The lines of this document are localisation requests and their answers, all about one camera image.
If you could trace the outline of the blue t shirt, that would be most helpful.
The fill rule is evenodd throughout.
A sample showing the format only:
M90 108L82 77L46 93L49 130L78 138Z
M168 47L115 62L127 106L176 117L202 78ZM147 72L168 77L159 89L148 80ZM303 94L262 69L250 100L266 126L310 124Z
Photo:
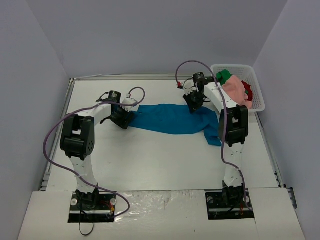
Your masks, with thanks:
M170 135L192 135L199 132L209 145L222 145L218 134L217 114L206 107L190 113L187 105L140 105L134 112L130 127Z

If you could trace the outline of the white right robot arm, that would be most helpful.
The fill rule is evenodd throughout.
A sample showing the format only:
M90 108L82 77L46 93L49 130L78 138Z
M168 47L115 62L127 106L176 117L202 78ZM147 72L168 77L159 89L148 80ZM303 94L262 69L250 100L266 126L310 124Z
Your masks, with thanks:
M249 114L245 105L236 103L215 77L205 77L202 72L195 73L183 83L183 99L190 113L200 109L206 100L220 112L218 138L222 141L221 159L225 167L222 181L222 202L234 206L244 197L245 183L241 173L244 143L249 134Z

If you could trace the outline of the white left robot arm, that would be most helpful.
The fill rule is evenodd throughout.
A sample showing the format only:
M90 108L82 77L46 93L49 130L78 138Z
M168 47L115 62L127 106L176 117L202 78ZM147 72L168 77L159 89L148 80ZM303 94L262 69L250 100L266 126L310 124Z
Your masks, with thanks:
M95 127L111 120L126 130L134 116L131 109L138 104L130 94L124 100L121 96L120 92L109 91L107 98L98 99L93 108L75 113L63 123L60 149L70 159L76 172L76 197L89 209L95 209L101 203L91 161L95 148Z

